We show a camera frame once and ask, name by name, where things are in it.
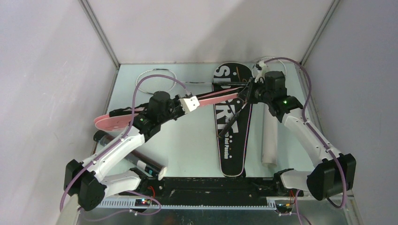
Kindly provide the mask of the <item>black racket cover bag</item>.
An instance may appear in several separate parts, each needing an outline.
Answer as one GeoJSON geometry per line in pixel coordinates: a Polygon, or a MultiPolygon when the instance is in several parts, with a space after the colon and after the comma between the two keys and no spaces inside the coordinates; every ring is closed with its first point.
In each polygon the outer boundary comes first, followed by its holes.
{"type": "MultiPolygon", "coordinates": [[[[213,79],[229,78],[239,81],[239,78],[249,78],[251,69],[241,63],[227,62],[221,64],[213,74],[213,79]]],[[[228,123],[243,103],[235,98],[214,105],[217,134],[228,123]]],[[[223,138],[218,138],[220,168],[225,177],[238,177],[244,173],[247,139],[249,134],[252,106],[247,105],[237,121],[223,138]]]]}

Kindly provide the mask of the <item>white shuttlecock tube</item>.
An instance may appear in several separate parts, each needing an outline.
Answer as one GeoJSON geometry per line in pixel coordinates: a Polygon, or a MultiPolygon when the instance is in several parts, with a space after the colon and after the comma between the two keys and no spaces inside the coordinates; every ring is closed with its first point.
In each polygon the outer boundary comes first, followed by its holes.
{"type": "Polygon", "coordinates": [[[262,137],[261,163],[265,167],[277,167],[278,120],[271,115],[268,105],[264,105],[262,137]]]}

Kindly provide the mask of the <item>pink racket cover bag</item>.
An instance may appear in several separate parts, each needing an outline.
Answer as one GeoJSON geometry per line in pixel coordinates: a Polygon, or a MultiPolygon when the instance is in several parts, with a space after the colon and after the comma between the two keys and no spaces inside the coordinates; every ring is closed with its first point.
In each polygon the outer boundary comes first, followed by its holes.
{"type": "MultiPolygon", "coordinates": [[[[242,88],[231,88],[219,91],[212,91],[204,94],[195,95],[200,106],[215,105],[227,100],[237,98],[237,93],[242,88]]],[[[172,106],[172,100],[169,95],[163,91],[158,91],[152,96],[148,103],[143,103],[135,108],[125,107],[110,111],[109,113],[94,119],[94,125],[102,131],[120,131],[127,127],[132,121],[132,116],[136,120],[139,115],[144,115],[155,122],[166,122],[171,120],[169,110],[172,106]]]]}

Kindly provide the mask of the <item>black shuttlecock tube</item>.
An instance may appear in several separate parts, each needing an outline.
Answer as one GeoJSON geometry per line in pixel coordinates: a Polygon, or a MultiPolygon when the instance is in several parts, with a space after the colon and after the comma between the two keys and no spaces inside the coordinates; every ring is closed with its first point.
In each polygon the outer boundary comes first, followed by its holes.
{"type": "MultiPolygon", "coordinates": [[[[98,130],[93,135],[93,140],[103,147],[108,145],[114,139],[114,136],[102,130],[98,130]]],[[[132,151],[125,157],[125,159],[158,180],[162,180],[166,175],[166,166],[158,163],[157,161],[143,153],[140,153],[137,150],[132,151]]]]}

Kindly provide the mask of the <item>white black racket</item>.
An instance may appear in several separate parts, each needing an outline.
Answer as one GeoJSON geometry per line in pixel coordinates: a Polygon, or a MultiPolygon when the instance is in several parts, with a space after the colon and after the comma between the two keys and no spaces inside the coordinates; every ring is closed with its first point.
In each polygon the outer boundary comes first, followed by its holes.
{"type": "MultiPolygon", "coordinates": [[[[259,61],[264,61],[264,63],[271,62],[271,61],[279,61],[282,62],[282,60],[287,60],[287,58],[284,57],[268,57],[268,60],[266,58],[262,58],[259,61]]],[[[253,73],[250,73],[249,78],[239,78],[239,81],[254,81],[255,77],[253,77],[253,73]]],[[[269,107],[269,112],[271,113],[272,116],[276,117],[279,121],[282,121],[282,117],[289,112],[290,110],[287,109],[287,104],[289,103],[288,98],[289,96],[287,95],[287,88],[285,87],[285,75],[281,71],[270,71],[265,73],[265,78],[264,81],[260,81],[260,83],[264,84],[264,92],[262,94],[262,102],[268,105],[269,107]]],[[[241,112],[246,108],[247,105],[250,105],[243,100],[241,100],[243,103],[243,106],[237,111],[233,113],[233,116],[228,120],[228,123],[222,128],[221,132],[218,133],[218,138],[223,138],[226,133],[232,128],[233,124],[237,121],[239,118],[241,112]]]]}

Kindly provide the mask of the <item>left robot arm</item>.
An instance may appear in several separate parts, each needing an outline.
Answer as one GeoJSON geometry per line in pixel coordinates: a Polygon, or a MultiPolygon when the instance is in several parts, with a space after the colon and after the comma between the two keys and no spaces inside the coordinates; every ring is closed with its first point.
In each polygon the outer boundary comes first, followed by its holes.
{"type": "Polygon", "coordinates": [[[64,178],[65,195],[77,195],[78,205],[85,211],[95,209],[108,196],[133,191],[143,195],[148,191],[144,174],[136,169],[116,175],[110,170],[133,150],[157,134],[162,124],[197,109],[196,96],[170,98],[167,92],[153,94],[148,104],[114,140],[82,162],[75,159],[66,165],[64,178]]]}

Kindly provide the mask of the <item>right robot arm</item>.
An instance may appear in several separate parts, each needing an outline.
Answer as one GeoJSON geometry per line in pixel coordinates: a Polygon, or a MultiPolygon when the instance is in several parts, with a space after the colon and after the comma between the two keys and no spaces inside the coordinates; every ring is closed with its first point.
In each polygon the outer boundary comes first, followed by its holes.
{"type": "Polygon", "coordinates": [[[275,174],[273,190],[279,196],[291,189],[307,191],[316,200],[337,194],[346,198],[353,187],[356,159],[334,147],[306,117],[301,102],[287,93],[285,75],[270,71],[264,78],[250,78],[240,94],[250,104],[264,103],[270,114],[290,130],[313,163],[311,172],[285,169],[275,174]]]}

